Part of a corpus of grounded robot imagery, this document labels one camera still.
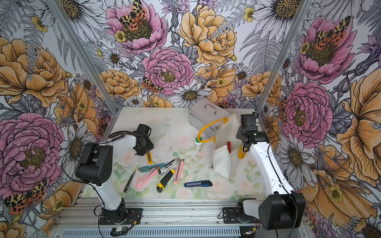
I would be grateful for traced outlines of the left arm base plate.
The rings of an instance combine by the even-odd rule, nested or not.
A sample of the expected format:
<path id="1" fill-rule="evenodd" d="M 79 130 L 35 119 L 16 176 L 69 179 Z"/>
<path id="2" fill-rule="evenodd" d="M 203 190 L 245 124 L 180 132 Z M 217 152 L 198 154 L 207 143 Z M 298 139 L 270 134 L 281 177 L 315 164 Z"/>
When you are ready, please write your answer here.
<path id="1" fill-rule="evenodd" d="M 113 211 L 102 209 L 99 225 L 139 225 L 142 212 L 142 208 L 124 208 Z"/>

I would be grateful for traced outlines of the white pouch with yellow handles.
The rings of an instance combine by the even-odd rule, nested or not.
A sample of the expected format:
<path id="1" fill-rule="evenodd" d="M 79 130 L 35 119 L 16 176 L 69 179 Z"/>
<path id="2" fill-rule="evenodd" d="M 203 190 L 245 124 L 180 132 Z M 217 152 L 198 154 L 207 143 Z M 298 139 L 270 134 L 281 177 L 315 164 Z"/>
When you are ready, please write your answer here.
<path id="1" fill-rule="evenodd" d="M 213 155 L 212 162 L 209 168 L 216 174 L 231 180 L 233 178 L 234 172 L 238 166 L 238 163 L 245 157 L 245 152 L 243 152 L 243 143 L 241 140 L 236 138 L 240 121 L 238 120 L 236 114 L 234 118 L 228 120 L 224 118 L 224 123 L 229 123 L 225 127 L 226 132 L 223 133 L 225 136 L 222 139 L 216 140 L 216 137 L 213 136 L 207 140 L 201 140 L 201 143 L 213 143 Z M 205 130 L 205 127 L 198 133 L 197 137 L 201 136 L 201 133 Z M 231 142 L 232 151 L 229 154 L 227 148 L 227 141 Z"/>

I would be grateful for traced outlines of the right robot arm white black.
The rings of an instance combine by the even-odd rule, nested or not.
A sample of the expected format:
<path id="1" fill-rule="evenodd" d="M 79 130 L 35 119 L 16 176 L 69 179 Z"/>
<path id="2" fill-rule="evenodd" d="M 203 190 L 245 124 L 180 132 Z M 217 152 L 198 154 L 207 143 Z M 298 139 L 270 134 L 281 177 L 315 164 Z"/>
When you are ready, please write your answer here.
<path id="1" fill-rule="evenodd" d="M 294 191 L 283 175 L 269 137 L 266 132 L 258 130 L 255 113 L 241 115 L 236 138 L 242 141 L 244 152 L 250 153 L 256 160 L 266 190 L 264 201 L 254 198 L 239 200 L 239 220 L 249 223 L 257 219 L 267 231 L 300 227 L 306 200 L 302 194 Z"/>

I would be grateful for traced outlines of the grey slim utility knife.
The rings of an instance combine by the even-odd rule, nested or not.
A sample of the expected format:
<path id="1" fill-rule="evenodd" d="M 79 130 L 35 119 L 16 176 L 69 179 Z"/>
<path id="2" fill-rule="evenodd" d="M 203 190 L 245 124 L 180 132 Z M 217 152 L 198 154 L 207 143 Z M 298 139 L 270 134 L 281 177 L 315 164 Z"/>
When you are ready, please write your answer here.
<path id="1" fill-rule="evenodd" d="M 126 185 L 125 185 L 125 187 L 124 187 L 124 193 L 127 193 L 127 192 L 130 190 L 130 188 L 131 188 L 131 183 L 132 183 L 132 181 L 133 181 L 133 179 L 134 179 L 134 176 L 135 176 L 136 172 L 137 172 L 136 170 L 134 170 L 134 171 L 132 172 L 132 174 L 131 174 L 131 176 L 130 176 L 128 182 L 126 183 Z"/>

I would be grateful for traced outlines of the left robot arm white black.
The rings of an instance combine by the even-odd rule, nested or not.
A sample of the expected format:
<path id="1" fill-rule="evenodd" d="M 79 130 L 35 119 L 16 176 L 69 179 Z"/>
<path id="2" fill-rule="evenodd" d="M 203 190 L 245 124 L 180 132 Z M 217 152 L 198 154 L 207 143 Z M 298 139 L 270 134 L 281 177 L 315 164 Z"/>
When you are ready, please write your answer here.
<path id="1" fill-rule="evenodd" d="M 75 169 L 75 176 L 93 187 L 101 201 L 101 224 L 123 224 L 128 212 L 123 198 L 115 190 L 110 179 L 114 155 L 133 149 L 138 156 L 150 152 L 154 145 L 150 140 L 151 128 L 139 124 L 135 131 L 117 131 L 101 143 L 85 145 Z"/>

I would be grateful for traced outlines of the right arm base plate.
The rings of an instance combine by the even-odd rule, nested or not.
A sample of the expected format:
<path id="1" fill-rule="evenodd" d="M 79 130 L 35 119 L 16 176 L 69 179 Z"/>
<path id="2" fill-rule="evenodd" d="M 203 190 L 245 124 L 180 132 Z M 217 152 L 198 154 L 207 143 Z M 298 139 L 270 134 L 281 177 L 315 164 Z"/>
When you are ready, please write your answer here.
<path id="1" fill-rule="evenodd" d="M 237 207 L 223 207 L 222 220 L 224 224 L 259 224 L 259 219 L 244 214 L 239 215 Z"/>

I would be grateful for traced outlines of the orange utility knife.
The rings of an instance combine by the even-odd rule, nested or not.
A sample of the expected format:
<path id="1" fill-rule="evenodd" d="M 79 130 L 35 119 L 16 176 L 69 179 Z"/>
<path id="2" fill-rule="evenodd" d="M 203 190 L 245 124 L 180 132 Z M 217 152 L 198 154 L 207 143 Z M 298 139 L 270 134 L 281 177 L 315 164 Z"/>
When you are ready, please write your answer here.
<path id="1" fill-rule="evenodd" d="M 147 157 L 148 164 L 152 165 L 153 164 L 153 160 L 152 160 L 152 155 L 151 155 L 150 151 L 147 152 L 146 157 Z"/>

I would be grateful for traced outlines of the red utility knife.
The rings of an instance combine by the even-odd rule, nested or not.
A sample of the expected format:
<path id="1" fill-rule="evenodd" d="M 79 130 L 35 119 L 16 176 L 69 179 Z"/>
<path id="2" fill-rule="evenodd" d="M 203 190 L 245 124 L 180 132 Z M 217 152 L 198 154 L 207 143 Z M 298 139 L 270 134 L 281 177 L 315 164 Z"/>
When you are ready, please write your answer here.
<path id="1" fill-rule="evenodd" d="M 228 148 L 228 152 L 230 154 L 231 151 L 232 151 L 232 146 L 231 146 L 231 142 L 230 141 L 227 141 L 227 148 Z"/>

